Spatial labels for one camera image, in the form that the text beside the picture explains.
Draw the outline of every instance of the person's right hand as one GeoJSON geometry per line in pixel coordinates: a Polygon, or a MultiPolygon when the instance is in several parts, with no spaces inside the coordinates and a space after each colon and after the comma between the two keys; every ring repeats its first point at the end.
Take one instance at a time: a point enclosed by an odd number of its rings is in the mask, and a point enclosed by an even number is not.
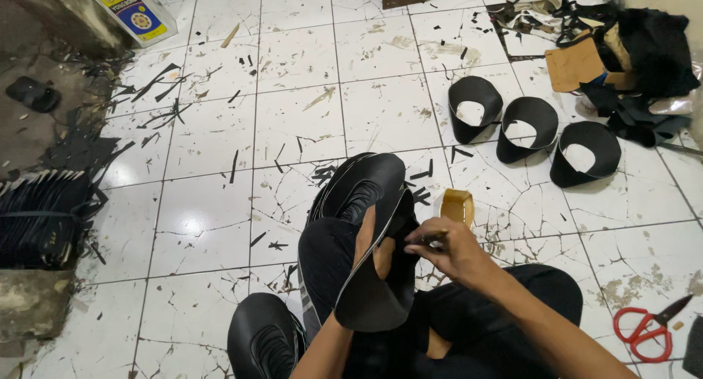
{"type": "Polygon", "coordinates": [[[447,254],[437,253],[424,245],[407,245],[404,251],[426,258],[452,280],[459,280],[479,291],[483,290],[484,286],[489,286],[496,276],[502,276],[505,273],[481,249],[468,226],[453,222],[447,217],[432,217],[426,220],[406,237],[406,241],[417,240],[432,231],[447,231],[446,239],[449,244],[447,254]]]}

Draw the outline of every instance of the black cone-shaped leather piece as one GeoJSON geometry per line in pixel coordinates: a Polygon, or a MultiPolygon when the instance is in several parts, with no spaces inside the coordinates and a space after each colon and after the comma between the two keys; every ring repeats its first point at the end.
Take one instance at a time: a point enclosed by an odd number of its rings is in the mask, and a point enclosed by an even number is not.
{"type": "Polygon", "coordinates": [[[598,122],[570,123],[564,128],[557,142],[549,177],[562,188],[578,186],[615,173],[620,163],[620,144],[615,134],[598,122]],[[593,166],[586,172],[577,171],[564,157],[564,150],[571,144],[580,144],[595,156],[593,166]]]}
{"type": "Polygon", "coordinates": [[[235,377],[287,379],[306,348],[302,325],[276,295],[250,294],[234,311],[227,354],[235,377]]]}
{"type": "Polygon", "coordinates": [[[361,225],[366,209],[376,205],[371,244],[347,278],[335,306],[335,316],[346,328],[364,332],[390,330],[408,317],[419,258],[403,252],[405,237],[418,226],[413,195],[404,180],[405,165],[396,155],[359,154],[339,166],[310,209],[308,223],[335,217],[361,225]],[[381,280],[371,253],[386,237],[396,240],[396,249],[391,270],[381,280]]]}
{"type": "Polygon", "coordinates": [[[558,129],[559,117],[554,107],[539,97],[518,97],[510,102],[503,115],[496,147],[498,159],[504,164],[512,164],[546,148],[554,142],[558,129]],[[535,128],[536,137],[529,147],[515,145],[505,135],[510,125],[516,121],[529,123],[535,128]]]}
{"type": "Polygon", "coordinates": [[[449,87],[449,118],[454,137],[461,144],[468,144],[493,122],[503,109],[503,98],[493,84],[485,78],[469,76],[456,81],[449,87]],[[484,107],[481,123],[471,126],[457,117],[457,109],[462,102],[476,102],[484,107]]]}

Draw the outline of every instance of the hand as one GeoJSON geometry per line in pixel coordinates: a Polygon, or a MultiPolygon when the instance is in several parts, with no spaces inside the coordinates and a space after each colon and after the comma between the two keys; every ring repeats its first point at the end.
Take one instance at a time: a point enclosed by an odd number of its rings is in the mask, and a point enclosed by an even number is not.
{"type": "Polygon", "coordinates": [[[491,257],[481,249],[476,237],[464,223],[453,222],[447,217],[433,217],[426,220],[406,240],[416,240],[431,231],[448,231],[448,254],[440,254],[424,245],[407,245],[406,253],[418,254],[435,265],[452,280],[459,280],[470,288],[482,291],[495,279],[503,276],[501,269],[491,257]]]}
{"type": "MultiPolygon", "coordinates": [[[[354,266],[366,253],[366,250],[371,245],[373,238],[373,229],[376,224],[376,206],[373,205],[366,209],[364,220],[361,222],[361,229],[356,234],[356,248],[354,249],[354,266]]],[[[381,280],[385,280],[388,273],[391,271],[391,261],[393,251],[395,251],[395,240],[392,238],[384,238],[381,244],[373,251],[373,265],[376,268],[376,274],[381,280]]]]}

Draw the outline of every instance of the concrete wall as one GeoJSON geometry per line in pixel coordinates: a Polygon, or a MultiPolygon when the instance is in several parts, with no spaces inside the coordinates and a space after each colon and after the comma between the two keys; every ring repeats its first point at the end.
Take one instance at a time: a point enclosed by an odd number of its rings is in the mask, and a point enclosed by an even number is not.
{"type": "Polygon", "coordinates": [[[131,45],[95,0],[14,0],[35,15],[55,36],[92,57],[111,57],[131,45]]]}
{"type": "MultiPolygon", "coordinates": [[[[703,62],[703,0],[619,0],[630,8],[654,8],[673,15],[686,15],[690,19],[686,28],[688,45],[693,60],[703,62]]],[[[698,103],[690,127],[691,135],[703,147],[703,103],[698,103]]]]}

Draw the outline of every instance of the white tile floor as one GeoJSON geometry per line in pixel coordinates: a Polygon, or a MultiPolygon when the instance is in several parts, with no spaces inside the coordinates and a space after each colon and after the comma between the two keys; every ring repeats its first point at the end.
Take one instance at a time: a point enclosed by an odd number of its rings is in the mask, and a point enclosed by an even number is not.
{"type": "MultiPolygon", "coordinates": [[[[666,377],[669,366],[673,377],[691,377],[681,358],[703,312],[699,157],[620,141],[614,176],[561,190],[546,150],[501,164],[495,128],[460,147],[472,157],[452,153],[446,92],[464,76],[491,81],[505,106],[537,96],[563,126],[586,119],[574,96],[552,92],[544,60],[511,64],[496,33],[483,32],[493,28],[484,6],[499,0],[394,10],[380,0],[162,1],[180,33],[138,51],[122,82],[139,89],[170,63],[180,69],[163,82],[189,76],[158,103],[168,85],[110,114],[103,134],[137,145],[103,180],[110,202],[95,225],[107,264],[94,254],[81,260],[66,329],[41,350],[31,377],[230,378],[227,329],[242,298],[274,293],[302,311],[297,274],[286,278],[319,190],[315,170],[365,151],[397,152],[408,175],[432,159],[433,177],[412,189],[471,191],[473,230],[501,266],[567,271],[584,294],[584,331],[642,378],[666,377]],[[181,109],[195,103],[182,123],[136,128],[177,97],[181,109]],[[673,334],[672,363],[638,363],[614,336],[612,314],[658,311],[686,293],[696,298],[675,319],[684,325],[673,334]]],[[[687,133],[673,142],[695,145],[687,133]]],[[[447,282],[418,264],[417,288],[447,282]]]]}

